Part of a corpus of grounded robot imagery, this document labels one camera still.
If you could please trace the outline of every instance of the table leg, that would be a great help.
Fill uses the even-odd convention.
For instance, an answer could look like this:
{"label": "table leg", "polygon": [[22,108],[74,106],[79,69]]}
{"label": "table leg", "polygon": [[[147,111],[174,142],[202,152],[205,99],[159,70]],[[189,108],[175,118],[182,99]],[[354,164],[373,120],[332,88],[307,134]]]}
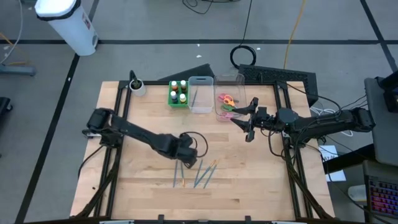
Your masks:
{"label": "table leg", "polygon": [[323,162],[323,170],[325,171],[325,174],[332,173],[347,167],[362,164],[362,162],[365,160],[376,160],[374,156],[373,144],[369,144],[353,152],[349,152],[347,154]]}

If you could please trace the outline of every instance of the white cylinder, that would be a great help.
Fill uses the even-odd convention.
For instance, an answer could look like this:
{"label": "white cylinder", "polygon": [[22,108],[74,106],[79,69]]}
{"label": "white cylinder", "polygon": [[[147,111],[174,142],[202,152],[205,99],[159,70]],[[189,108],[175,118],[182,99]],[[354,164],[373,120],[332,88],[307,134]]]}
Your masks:
{"label": "white cylinder", "polygon": [[145,93],[147,92],[144,82],[141,79],[137,79],[138,81],[140,81],[142,83],[141,87],[138,90],[135,90],[131,87],[131,84],[134,82],[134,80],[131,80],[130,84],[129,84],[129,88],[132,91],[132,94],[136,95],[136,96],[144,96]]}
{"label": "white cylinder", "polygon": [[61,6],[58,1],[38,0],[35,5],[39,19],[48,21],[65,42],[79,56],[91,55],[95,52],[98,35],[89,20],[80,0],[68,0]]}

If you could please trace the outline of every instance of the orange scissors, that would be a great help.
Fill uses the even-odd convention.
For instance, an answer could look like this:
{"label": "orange scissors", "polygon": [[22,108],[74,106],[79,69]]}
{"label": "orange scissors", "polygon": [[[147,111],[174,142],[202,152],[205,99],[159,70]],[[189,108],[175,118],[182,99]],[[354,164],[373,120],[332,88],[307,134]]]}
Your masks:
{"label": "orange scissors", "polygon": [[225,95],[225,96],[224,96],[223,102],[224,102],[226,105],[230,105],[230,106],[235,107],[234,98],[232,98],[232,96]]}

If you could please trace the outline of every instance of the green tray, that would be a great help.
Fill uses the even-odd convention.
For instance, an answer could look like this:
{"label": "green tray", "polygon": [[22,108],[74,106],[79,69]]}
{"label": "green tray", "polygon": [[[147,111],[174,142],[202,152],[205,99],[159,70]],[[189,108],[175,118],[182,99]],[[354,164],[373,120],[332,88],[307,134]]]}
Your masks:
{"label": "green tray", "polygon": [[173,103],[172,97],[170,96],[170,93],[173,91],[172,89],[172,81],[169,82],[169,93],[168,93],[168,98],[169,98],[169,106],[173,107],[173,108],[187,108],[188,107],[188,97],[189,97],[189,84],[188,81],[186,81],[187,84],[187,92],[184,93],[185,97],[187,98],[185,103],[181,103],[180,102],[180,94],[182,93],[181,90],[181,85],[180,85],[180,81],[176,81],[177,85],[178,85],[178,93],[177,93],[177,102]]}

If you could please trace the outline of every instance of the small bottle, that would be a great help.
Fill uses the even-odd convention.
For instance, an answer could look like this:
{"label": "small bottle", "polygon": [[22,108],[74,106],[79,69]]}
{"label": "small bottle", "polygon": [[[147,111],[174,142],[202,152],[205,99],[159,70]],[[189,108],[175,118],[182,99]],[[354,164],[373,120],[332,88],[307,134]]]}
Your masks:
{"label": "small bottle", "polygon": [[178,85],[176,81],[172,81],[172,90],[176,93],[178,92]]}
{"label": "small bottle", "polygon": [[171,91],[171,92],[170,92],[170,96],[172,97],[173,103],[177,103],[177,102],[178,102],[177,94],[176,94],[175,91]]}
{"label": "small bottle", "polygon": [[181,84],[181,90],[184,93],[186,93],[187,92],[187,83],[186,83],[186,81],[185,80],[181,80],[180,84]]}
{"label": "small bottle", "polygon": [[180,102],[181,103],[186,103],[187,102],[187,98],[185,97],[185,94],[183,94],[183,93],[180,94]]}

